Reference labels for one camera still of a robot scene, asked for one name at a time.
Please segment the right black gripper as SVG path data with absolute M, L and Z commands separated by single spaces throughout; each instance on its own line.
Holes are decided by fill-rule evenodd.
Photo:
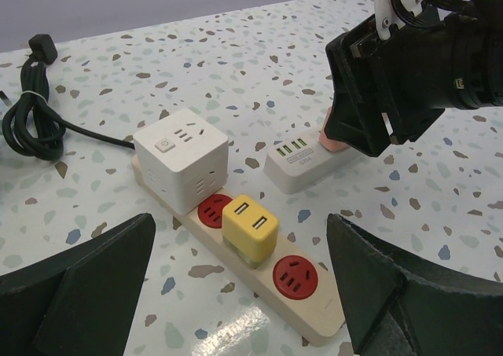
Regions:
M 395 66 L 390 48 L 402 39 L 395 28 L 381 41 L 370 16 L 325 47 L 334 86 L 324 125 L 329 140 L 379 156 L 390 145 L 416 141 L 444 113 L 411 105 L 390 76 Z

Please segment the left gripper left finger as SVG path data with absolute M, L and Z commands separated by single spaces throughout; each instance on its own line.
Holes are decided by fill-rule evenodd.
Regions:
M 139 214 L 1 277 L 3 355 L 121 355 L 156 224 Z

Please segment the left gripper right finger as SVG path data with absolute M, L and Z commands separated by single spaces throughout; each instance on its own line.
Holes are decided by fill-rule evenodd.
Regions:
M 500 355 L 502 285 L 330 214 L 327 242 L 356 355 Z

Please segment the pink USB charger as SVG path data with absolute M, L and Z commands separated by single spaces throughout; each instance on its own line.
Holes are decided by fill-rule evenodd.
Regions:
M 329 152 L 340 152 L 340 151 L 343 151 L 344 149 L 348 149 L 349 145 L 347 145 L 346 143 L 341 142 L 341 141 L 329 139 L 325 133 L 325 127 L 327 125 L 327 122 L 329 120 L 331 112 L 332 112 L 332 107 L 329 107 L 327 109 L 327 112 L 325 115 L 325 120 L 324 120 L 323 125 L 321 127 L 318 140 L 319 140 L 320 144 L 325 149 L 327 149 Z

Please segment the wooden red-socket power strip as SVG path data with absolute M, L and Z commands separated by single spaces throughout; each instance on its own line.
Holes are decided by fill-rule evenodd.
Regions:
M 280 235 L 278 218 L 251 197 L 220 189 L 185 215 L 169 212 L 310 344 L 342 327 L 333 273 Z

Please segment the yellow USB charger cube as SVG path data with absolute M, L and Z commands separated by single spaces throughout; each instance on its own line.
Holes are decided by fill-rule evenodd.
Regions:
M 241 194 L 222 211 L 222 239 L 250 267 L 261 266 L 277 245 L 279 221 L 275 215 Z

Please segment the white cube socket adapter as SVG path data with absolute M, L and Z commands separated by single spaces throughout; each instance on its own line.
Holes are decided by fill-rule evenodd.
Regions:
M 145 184 L 178 215 L 186 215 L 227 180 L 228 137 L 189 109 L 133 135 Z

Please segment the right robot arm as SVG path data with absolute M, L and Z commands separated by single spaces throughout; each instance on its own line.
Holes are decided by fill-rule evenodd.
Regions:
M 502 104 L 502 0 L 373 0 L 325 48 L 334 99 L 319 138 L 379 156 L 416 141 L 447 108 Z

